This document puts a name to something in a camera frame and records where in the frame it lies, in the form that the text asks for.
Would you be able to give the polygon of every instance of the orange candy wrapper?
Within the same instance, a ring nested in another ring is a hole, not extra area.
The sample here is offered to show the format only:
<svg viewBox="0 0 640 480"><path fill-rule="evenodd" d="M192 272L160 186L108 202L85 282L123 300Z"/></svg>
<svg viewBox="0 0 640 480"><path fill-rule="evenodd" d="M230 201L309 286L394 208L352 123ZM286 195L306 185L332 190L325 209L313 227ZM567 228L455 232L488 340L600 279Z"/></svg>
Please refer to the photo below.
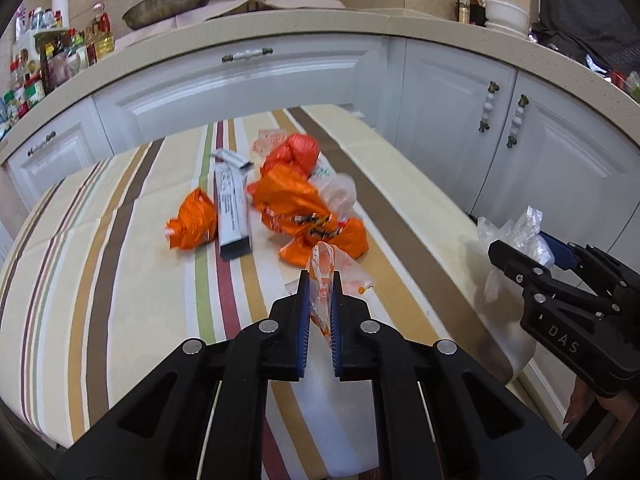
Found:
<svg viewBox="0 0 640 480"><path fill-rule="evenodd" d="M218 214L207 194L199 187L191 191L178 209L178 218L166 223L165 237L170 249L194 249L216 236Z"/></svg>
<svg viewBox="0 0 640 480"><path fill-rule="evenodd" d="M290 264L305 267L321 240L351 258L369 249L362 221L329 211L318 190L296 168L277 164L265 173L255 183L254 205L269 229L294 238L280 250L280 256Z"/></svg>

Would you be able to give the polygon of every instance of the glass bottle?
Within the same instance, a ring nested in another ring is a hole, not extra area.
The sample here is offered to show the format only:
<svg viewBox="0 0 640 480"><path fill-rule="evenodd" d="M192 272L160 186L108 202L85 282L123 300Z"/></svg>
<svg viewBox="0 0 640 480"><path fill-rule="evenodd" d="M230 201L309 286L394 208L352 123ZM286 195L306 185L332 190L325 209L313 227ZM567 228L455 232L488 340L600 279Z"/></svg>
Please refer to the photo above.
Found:
<svg viewBox="0 0 640 480"><path fill-rule="evenodd" d="M458 21L468 23L471 14L471 0L458 0Z"/></svg>

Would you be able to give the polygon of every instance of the cabinet handle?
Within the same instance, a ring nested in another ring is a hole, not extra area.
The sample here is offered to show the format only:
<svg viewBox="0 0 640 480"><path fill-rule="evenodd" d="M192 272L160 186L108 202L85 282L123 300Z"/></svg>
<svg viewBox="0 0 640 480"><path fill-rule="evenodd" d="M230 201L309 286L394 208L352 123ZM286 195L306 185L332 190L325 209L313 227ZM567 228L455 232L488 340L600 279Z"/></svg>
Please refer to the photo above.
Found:
<svg viewBox="0 0 640 480"><path fill-rule="evenodd" d="M500 91L500 86L497 82L491 81L489 88L486 90L486 97L484 98L484 104L482 105L482 118L480 119L480 127L478 131L484 134L489 129L489 114L494 109L494 97L495 93Z"/></svg>
<svg viewBox="0 0 640 480"><path fill-rule="evenodd" d="M42 142L39 142L33 148L30 148L29 151L27 152L27 156L31 156L35 152L38 152L39 150L44 148L49 142L51 142L55 138L56 138L56 131L54 130L49 135L47 135Z"/></svg>
<svg viewBox="0 0 640 480"><path fill-rule="evenodd" d="M509 130L509 136L507 137L507 148L511 149L518 143L518 138L516 137L520 127L522 126L522 120L524 119L524 108L529 104L529 98L522 94L520 96L520 100L518 101L518 107L513 115L513 119L511 120L511 129Z"/></svg>
<svg viewBox="0 0 640 480"><path fill-rule="evenodd" d="M226 56L222 56L222 62L228 63L230 61L235 61L236 59L251 59L252 57L266 56L267 54L273 54L273 49L265 47L257 50L245 50L244 52L227 54Z"/></svg>

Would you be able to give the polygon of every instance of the table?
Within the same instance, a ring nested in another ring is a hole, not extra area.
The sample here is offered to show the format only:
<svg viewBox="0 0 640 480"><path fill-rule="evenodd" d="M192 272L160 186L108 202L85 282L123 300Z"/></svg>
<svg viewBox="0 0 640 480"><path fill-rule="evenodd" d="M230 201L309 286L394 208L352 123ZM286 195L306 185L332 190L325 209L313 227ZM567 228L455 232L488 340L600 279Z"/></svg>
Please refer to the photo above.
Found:
<svg viewBox="0 0 640 480"><path fill-rule="evenodd" d="M408 338L455 339L504 382L533 355L522 305L482 300L491 265L476 228L386 140L333 105L274 110L145 144L53 186L31 211L0 276L0 397L27 424L71 446L183 340L235 336L267 316L300 270L252 210L254 252L231 262L217 244L171 251L164 224L200 186L213 197L210 152L250 151L263 128L306 132L358 192L376 280L372 316ZM305 379L271 382L264 475L322 479L377 465L367 383L339 383L312 325Z"/></svg>

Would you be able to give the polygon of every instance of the cabinet door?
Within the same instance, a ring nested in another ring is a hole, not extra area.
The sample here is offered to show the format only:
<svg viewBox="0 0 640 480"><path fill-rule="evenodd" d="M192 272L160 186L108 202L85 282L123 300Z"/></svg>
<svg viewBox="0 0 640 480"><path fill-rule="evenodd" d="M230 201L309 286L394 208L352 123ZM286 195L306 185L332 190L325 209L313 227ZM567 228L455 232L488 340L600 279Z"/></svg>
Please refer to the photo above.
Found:
<svg viewBox="0 0 640 480"><path fill-rule="evenodd" d="M50 186L113 155L92 97L50 121L8 159L12 180L33 207Z"/></svg>
<svg viewBox="0 0 640 480"><path fill-rule="evenodd" d="M375 126L390 38L282 36L169 60L96 95L116 153L217 120L308 104L348 105ZM251 59L242 52L272 54Z"/></svg>
<svg viewBox="0 0 640 480"><path fill-rule="evenodd" d="M485 57L407 41L396 148L467 213L494 158L515 77ZM488 128L480 132L483 113Z"/></svg>
<svg viewBox="0 0 640 480"><path fill-rule="evenodd" d="M609 254L640 273L640 206L613 244Z"/></svg>
<svg viewBox="0 0 640 480"><path fill-rule="evenodd" d="M529 103L520 121L522 95ZM517 144L508 148L510 134ZM501 226L530 205L544 213L549 234L608 251L640 201L639 182L640 151L631 140L560 89L519 73L473 214Z"/></svg>

